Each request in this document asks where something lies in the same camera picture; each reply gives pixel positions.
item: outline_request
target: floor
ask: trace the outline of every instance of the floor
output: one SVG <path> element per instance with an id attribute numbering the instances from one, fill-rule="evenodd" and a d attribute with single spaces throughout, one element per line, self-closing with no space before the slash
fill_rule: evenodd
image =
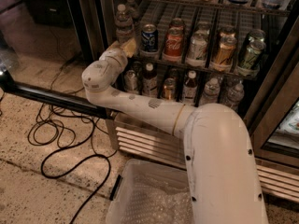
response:
<path id="1" fill-rule="evenodd" d="M 0 0 L 0 11 L 18 1 Z M 0 31 L 4 41 L 0 42 L 0 59 L 15 80 L 61 92 L 78 91 L 77 95 L 84 97 L 78 81 L 87 64 L 79 57 L 67 63 L 79 53 L 73 28 L 37 24 L 25 4 L 19 4 L 0 14 Z M 0 102 L 0 224 L 70 223 L 107 174 L 107 162 L 99 158 L 85 161 L 74 172 L 58 179 L 42 174 L 41 164 L 51 152 L 59 149 L 58 146 L 66 147 L 73 139 L 72 145 L 86 139 L 93 126 L 86 119 L 52 115 L 56 124 L 64 124 L 64 131 L 62 126 L 55 130 L 53 126 L 43 125 L 33 135 L 31 130 L 36 128 L 41 106 L 41 103 L 11 94 L 5 94 Z M 45 106 L 39 121 L 49 113 Z M 64 114 L 74 116 L 68 110 Z M 93 139 L 51 156 L 45 162 L 45 175 L 61 175 L 94 152 L 106 156 L 114 154 L 105 133 L 105 121 L 98 120 L 97 126 L 99 129 L 94 130 Z M 66 128 L 73 130 L 76 137 Z M 47 145 L 36 144 L 48 141 Z M 105 223 L 110 192 L 131 158 L 134 157 L 121 152 L 109 158 L 111 174 L 107 182 L 81 209 L 74 223 Z M 268 195 L 265 200 L 270 224 L 299 223 L 298 203 Z"/>

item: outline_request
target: beverage cooler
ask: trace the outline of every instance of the beverage cooler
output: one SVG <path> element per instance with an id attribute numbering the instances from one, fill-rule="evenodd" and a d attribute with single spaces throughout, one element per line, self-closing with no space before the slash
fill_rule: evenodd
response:
<path id="1" fill-rule="evenodd" d="M 154 95 L 158 99 L 184 102 L 183 83 L 190 71 L 197 85 L 188 105 L 204 103 L 208 81 L 219 85 L 215 103 L 225 104 L 227 89 L 238 85 L 244 95 L 231 108 L 249 130 L 263 191 L 299 202 L 299 0 L 66 1 L 85 63 L 98 60 L 120 40 L 115 22 L 120 5 L 136 4 L 138 14 L 132 17 L 137 50 L 114 85 L 121 91 L 130 90 L 130 76 L 138 77 L 148 63 L 157 72 Z M 169 51 L 176 46 L 169 47 L 169 36 L 175 36 L 170 26 L 178 21 L 182 36 L 180 52 L 175 54 Z M 146 48 L 150 36 L 155 37 L 154 50 Z M 84 92 L 65 94 L 59 87 L 16 80 L 16 71 L 4 64 L 1 69 L 4 91 L 105 118 L 115 149 L 185 169 L 183 145 L 171 133 L 91 105 Z M 171 74 L 176 78 L 174 90 L 166 82 Z M 140 87 L 135 93 L 148 95 Z"/>

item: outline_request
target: refrigerator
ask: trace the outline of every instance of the refrigerator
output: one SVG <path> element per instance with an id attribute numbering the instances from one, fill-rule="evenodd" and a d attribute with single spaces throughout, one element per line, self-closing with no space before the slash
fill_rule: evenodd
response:
<path id="1" fill-rule="evenodd" d="M 22 9 L 26 9 L 31 18 L 29 23 L 25 23 L 30 28 L 27 31 L 22 24 L 24 18 L 16 19 L 17 24 L 14 27 L 7 28 L 4 21 L 0 23 L 7 44 L 7 48 L 2 49 L 2 58 L 0 57 L 2 90 L 106 119 L 111 145 L 115 149 L 185 169 L 183 144 L 180 139 L 122 112 L 90 104 L 82 89 L 83 70 L 98 60 L 117 40 L 114 16 L 117 5 L 125 4 L 127 0 L 59 0 L 59 7 L 57 0 L 47 0 L 47 4 L 45 1 L 22 0 Z M 223 84 L 228 79 L 238 82 L 241 80 L 245 96 L 237 113 L 248 127 L 263 191 L 299 202 L 298 135 L 283 130 L 286 120 L 295 120 L 299 97 L 296 89 L 299 0 L 283 1 L 287 2 L 279 9 L 272 9 L 263 7 L 261 0 L 250 0 L 246 5 L 232 4 L 228 0 L 135 0 L 140 14 L 140 29 L 149 23 L 157 27 L 158 54 L 147 57 L 139 50 L 129 59 L 125 71 L 134 62 L 142 65 L 153 63 L 158 72 L 157 98 L 160 99 L 167 72 L 176 68 L 180 73 L 176 100 L 180 102 L 182 81 L 189 70 L 194 70 L 198 79 L 195 106 L 199 106 L 205 83 L 211 76 L 218 77 Z M 43 7 L 44 10 L 36 11 L 35 7 Z M 5 17 L 6 13 L 1 13 L 0 16 Z M 66 18 L 71 22 L 62 22 Z M 181 59 L 178 62 L 169 62 L 163 58 L 163 52 L 169 23 L 174 18 L 184 20 L 185 36 Z M 202 66 L 191 66 L 186 63 L 186 58 L 198 23 L 209 26 L 207 53 Z M 218 43 L 218 31 L 224 26 L 235 28 L 237 43 L 231 65 L 225 72 L 220 72 L 210 65 L 215 44 Z M 46 58 L 37 58 L 46 60 L 47 63 L 30 69 L 38 60 L 29 59 L 26 54 L 31 53 L 23 52 L 18 47 L 19 43 L 14 45 L 15 47 L 10 46 L 15 39 L 12 35 L 16 34 L 14 29 L 17 29 L 20 35 L 33 30 L 42 34 L 50 33 L 52 39 L 56 40 L 50 40 L 47 36 L 47 42 L 43 46 L 53 43 L 56 53 L 60 54 L 53 59 L 51 54 L 46 52 Z M 237 72 L 237 55 L 252 29 L 265 32 L 266 49 L 256 73 L 244 76 Z M 141 43 L 139 35 L 140 31 L 137 34 L 138 45 Z M 11 53 L 17 56 L 14 57 L 16 62 L 13 64 L 6 62 L 11 59 L 5 59 L 3 55 L 7 49 L 13 49 Z M 38 46 L 34 47 L 32 52 L 35 52 L 35 49 L 38 53 Z M 125 71 L 114 84 L 121 91 L 124 91 Z M 64 78 L 56 77 L 60 72 L 64 73 Z M 50 77 L 50 80 L 46 82 L 45 77 Z"/>

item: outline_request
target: dark blue can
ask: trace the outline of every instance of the dark blue can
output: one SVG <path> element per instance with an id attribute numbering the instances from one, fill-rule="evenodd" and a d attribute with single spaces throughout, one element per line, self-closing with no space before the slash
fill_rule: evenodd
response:
<path id="1" fill-rule="evenodd" d="M 154 24 L 145 24 L 141 31 L 141 46 L 146 52 L 158 51 L 158 30 Z"/>

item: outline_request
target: refrigerator shelf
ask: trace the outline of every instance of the refrigerator shelf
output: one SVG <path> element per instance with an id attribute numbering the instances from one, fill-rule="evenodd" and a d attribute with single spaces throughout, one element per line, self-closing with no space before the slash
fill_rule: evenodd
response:
<path id="1" fill-rule="evenodd" d="M 280 17 L 288 17 L 290 15 L 289 10 L 272 10 L 258 7 L 242 7 L 239 5 L 233 4 L 209 4 L 200 1 L 194 0 L 149 0 L 155 2 L 163 2 L 167 4 L 181 4 L 185 6 L 192 7 L 210 7 L 217 10 L 234 10 L 239 12 L 247 12 L 247 13 L 255 13 L 255 14 L 264 14 L 264 15 L 272 15 L 272 16 L 280 16 Z"/>

